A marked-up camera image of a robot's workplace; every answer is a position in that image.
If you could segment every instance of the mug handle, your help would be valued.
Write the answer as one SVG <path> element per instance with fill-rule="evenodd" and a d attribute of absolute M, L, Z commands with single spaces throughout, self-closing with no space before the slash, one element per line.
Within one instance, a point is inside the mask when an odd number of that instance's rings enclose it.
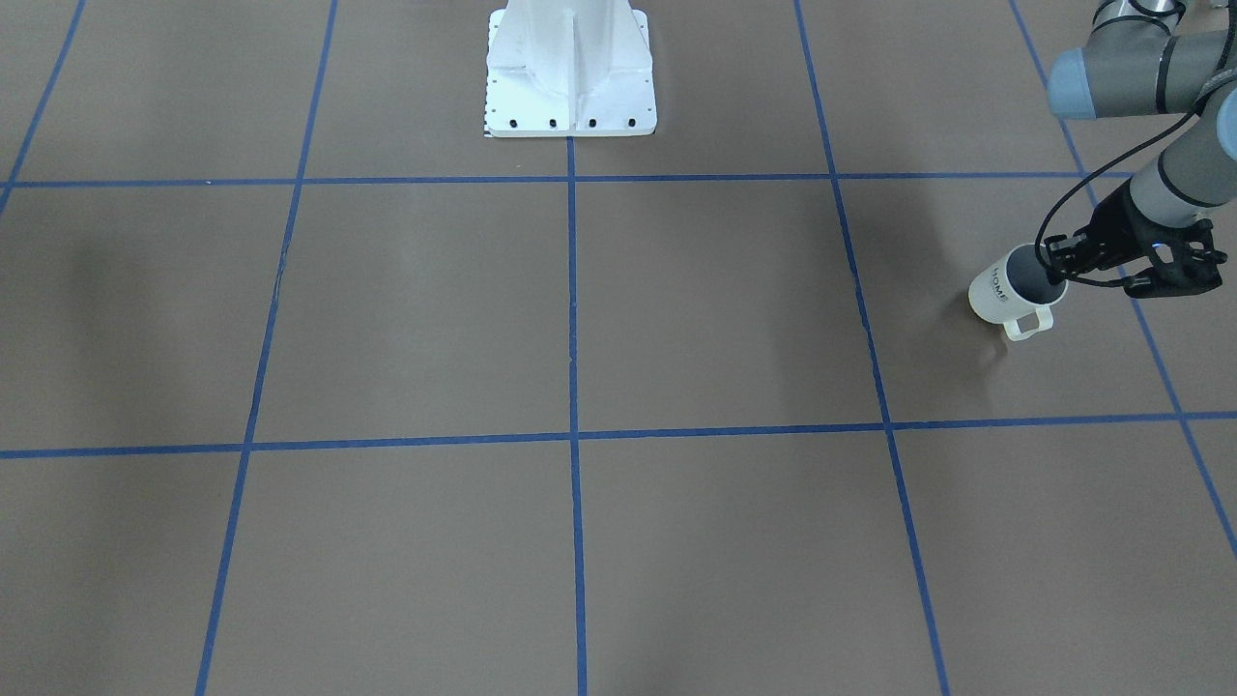
<path fill-rule="evenodd" d="M 1035 307 L 1035 318 L 1039 320 L 1039 325 L 1032 329 L 1023 330 L 1018 325 L 1018 319 L 1004 321 L 1006 335 L 1009 340 L 1025 340 L 1032 335 L 1042 330 L 1048 330 L 1053 328 L 1053 309 L 1049 307 Z"/>

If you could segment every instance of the white mug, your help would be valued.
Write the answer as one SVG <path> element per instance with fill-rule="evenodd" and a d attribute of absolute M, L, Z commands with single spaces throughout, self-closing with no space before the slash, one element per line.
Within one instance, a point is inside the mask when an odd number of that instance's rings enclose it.
<path fill-rule="evenodd" d="M 966 295 L 981 319 L 1004 325 L 1011 340 L 1025 340 L 1053 328 L 1053 304 L 1065 297 L 1069 281 L 1053 284 L 1035 257 L 1035 245 L 1014 246 L 974 281 Z M 1035 314 L 1038 325 L 1023 329 L 1018 319 Z"/>

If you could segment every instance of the white metal base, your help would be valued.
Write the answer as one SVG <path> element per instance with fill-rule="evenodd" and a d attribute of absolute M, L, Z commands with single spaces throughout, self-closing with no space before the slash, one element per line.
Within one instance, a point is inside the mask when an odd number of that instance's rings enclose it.
<path fill-rule="evenodd" d="M 524 27 L 503 26 L 507 10 L 497 10 L 490 15 L 491 58 L 500 27 L 512 33 L 521 32 L 521 36 L 516 42 L 507 43 L 508 47 L 516 47 L 516 59 L 506 56 L 505 66 L 494 66 L 492 61 L 487 61 L 487 137 L 614 137 L 653 132 L 657 127 L 657 101 L 648 48 L 648 17 L 644 12 L 631 10 L 630 20 L 626 16 L 617 17 L 611 41 L 616 53 L 626 52 L 628 58 L 635 56 L 635 59 L 616 61 L 618 64 L 644 63 L 647 67 L 611 69 L 604 75 L 591 75 L 591 84 L 580 77 L 584 70 L 580 52 L 589 48 L 579 45 L 581 37 L 574 21 L 568 17 L 562 30 L 570 33 L 564 42 L 570 53 L 559 56 L 559 59 L 568 63 L 565 89 L 554 89 L 554 85 L 547 85 L 546 80 L 539 79 L 536 66 L 532 64 L 536 58 L 529 56 L 532 52 L 527 45 L 518 42 L 526 40 L 522 33 Z"/>

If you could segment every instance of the light blue joint cap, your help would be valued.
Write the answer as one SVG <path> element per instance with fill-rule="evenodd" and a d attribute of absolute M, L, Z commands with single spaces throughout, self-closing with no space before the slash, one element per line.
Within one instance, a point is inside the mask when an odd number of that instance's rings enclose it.
<path fill-rule="evenodd" d="M 1216 136 L 1225 152 L 1237 159 L 1237 90 L 1230 91 L 1216 115 Z"/>
<path fill-rule="evenodd" d="M 1053 64 L 1053 74 L 1048 78 L 1048 108 L 1061 119 L 1095 120 L 1095 101 L 1081 48 L 1061 53 Z"/>

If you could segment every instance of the black cable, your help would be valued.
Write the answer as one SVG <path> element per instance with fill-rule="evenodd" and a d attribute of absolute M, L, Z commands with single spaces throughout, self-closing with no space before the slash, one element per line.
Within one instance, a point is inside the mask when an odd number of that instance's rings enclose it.
<path fill-rule="evenodd" d="M 1129 0 L 1129 1 L 1131 1 L 1131 5 L 1133 5 L 1136 10 L 1138 10 L 1139 12 L 1144 12 L 1144 14 L 1152 15 L 1152 16 L 1168 16 L 1168 15 L 1174 15 L 1174 14 L 1178 15 L 1178 16 L 1181 16 L 1181 15 L 1185 14 L 1185 5 L 1180 0 L 1174 0 L 1174 7 L 1173 7 L 1173 10 L 1166 10 L 1164 12 L 1150 11 L 1147 7 L 1143 7 L 1138 2 L 1138 0 Z M 1225 66 L 1228 64 L 1228 58 L 1232 56 L 1233 41 L 1235 41 L 1235 38 L 1237 38 L 1237 6 L 1235 6 L 1235 4 L 1237 4 L 1237 0 L 1228 0 L 1228 35 L 1225 38 L 1225 47 L 1220 52 L 1220 61 L 1216 63 L 1216 72 L 1220 72 L 1220 70 L 1225 69 Z M 1060 200 L 1058 200 L 1051 206 L 1051 209 L 1048 210 L 1048 215 L 1044 216 L 1044 221 L 1043 221 L 1043 224 L 1039 225 L 1039 231 L 1035 234 L 1035 258 L 1039 260 L 1039 265 L 1044 266 L 1044 268 L 1049 273 L 1051 273 L 1051 274 L 1054 274 L 1056 277 L 1061 277 L 1061 278 L 1065 278 L 1065 279 L 1071 279 L 1071 281 L 1081 283 L 1081 284 L 1091 284 L 1094 287 L 1121 287 L 1124 283 L 1124 278 L 1090 279 L 1090 278 L 1082 277 L 1081 273 L 1065 272 L 1061 268 L 1053 267 L 1051 261 L 1044 255 L 1044 234 L 1048 231 L 1048 225 L 1051 224 L 1053 218 L 1056 216 L 1056 213 L 1060 211 L 1060 209 L 1065 206 L 1065 203 L 1068 203 L 1070 200 L 1070 198 L 1074 198 L 1074 195 L 1079 190 L 1082 190 L 1089 183 L 1091 183 L 1092 180 L 1095 180 L 1096 178 L 1098 178 L 1100 176 L 1102 176 L 1105 172 L 1107 172 L 1112 167 L 1119 164 L 1121 162 L 1124 162 L 1129 157 L 1137 155 L 1138 152 L 1142 152 L 1143 150 L 1150 147 L 1152 145 L 1155 145 L 1157 142 L 1159 142 L 1160 140 L 1164 140 L 1169 135 L 1173 135 L 1174 132 L 1176 132 L 1178 130 L 1180 130 L 1181 126 L 1184 126 L 1185 124 L 1188 124 L 1190 121 L 1190 119 L 1192 119 L 1195 115 L 1201 114 L 1202 109 L 1206 106 L 1206 101 L 1207 101 L 1209 96 L 1211 96 L 1211 94 L 1204 94 L 1204 95 L 1201 95 L 1194 103 L 1194 105 L 1190 108 L 1190 110 L 1186 111 L 1184 116 L 1181 116 L 1181 120 L 1179 120 L 1175 124 L 1168 126 L 1166 129 L 1164 129 L 1163 131 L 1160 131 L 1158 135 L 1154 135 L 1154 136 L 1149 137 L 1148 140 L 1143 141 L 1142 143 L 1136 145 L 1134 147 L 1132 147 L 1131 150 L 1128 150 L 1123 155 L 1118 156 L 1117 158 L 1112 159 L 1107 164 L 1103 164 L 1102 167 L 1100 167 L 1096 171 L 1091 172 L 1085 178 L 1082 178 L 1082 180 L 1075 183 L 1074 187 L 1070 188 L 1065 193 L 1065 195 L 1061 195 Z"/>

